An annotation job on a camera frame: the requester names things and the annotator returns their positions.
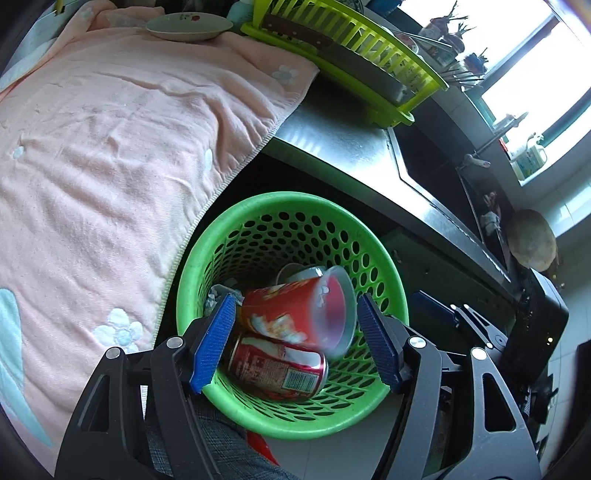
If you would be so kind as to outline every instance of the red soda can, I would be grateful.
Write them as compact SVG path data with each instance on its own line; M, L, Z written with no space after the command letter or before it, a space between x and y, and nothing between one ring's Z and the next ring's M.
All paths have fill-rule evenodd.
M265 397L300 400L324 387L329 367L322 353L246 332L236 341L228 372Z

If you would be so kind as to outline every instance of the metal screw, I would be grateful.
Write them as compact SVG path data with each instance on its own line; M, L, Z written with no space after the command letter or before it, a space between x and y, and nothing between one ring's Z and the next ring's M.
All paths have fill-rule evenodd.
M410 337L408 343L415 348L425 348L427 346L427 342L420 337Z
M178 348L183 344L183 339L181 337L171 337L166 340L166 346L168 348Z
M482 348L476 347L476 348L472 349L472 356L476 360L486 360L486 357L488 355L486 354L486 352Z
M109 348L106 353L105 356L109 359L109 360L113 360L114 358L117 358L119 355L121 354L121 350L119 350L117 347L112 346L111 348Z

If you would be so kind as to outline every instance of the stainless steel countertop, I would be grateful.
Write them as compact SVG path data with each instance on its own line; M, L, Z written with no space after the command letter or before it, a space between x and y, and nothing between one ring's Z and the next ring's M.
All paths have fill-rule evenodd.
M519 288L479 239L408 176L392 129L371 125L365 105L318 78L264 152L381 212L507 299Z

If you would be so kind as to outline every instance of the plate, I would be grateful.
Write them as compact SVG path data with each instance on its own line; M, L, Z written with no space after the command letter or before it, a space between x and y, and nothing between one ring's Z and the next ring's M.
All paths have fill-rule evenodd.
M182 12L153 18L146 29L163 40L194 42L217 37L232 28L227 18L202 12Z

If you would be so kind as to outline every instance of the green plastic basket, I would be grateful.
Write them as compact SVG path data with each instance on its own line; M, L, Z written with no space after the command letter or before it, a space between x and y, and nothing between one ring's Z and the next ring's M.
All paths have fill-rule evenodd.
M230 277L260 286L289 262L342 265L357 294L370 292L383 312L408 324L402 283L376 236L334 203L305 193L273 192L226 210L193 246L178 287L177 326L183 333L203 315L214 283ZM223 372L203 389L224 414L248 430L306 440L343 430L365 418L388 394L358 329L345 357L329 365L326 386L311 400L276 402L242 391Z

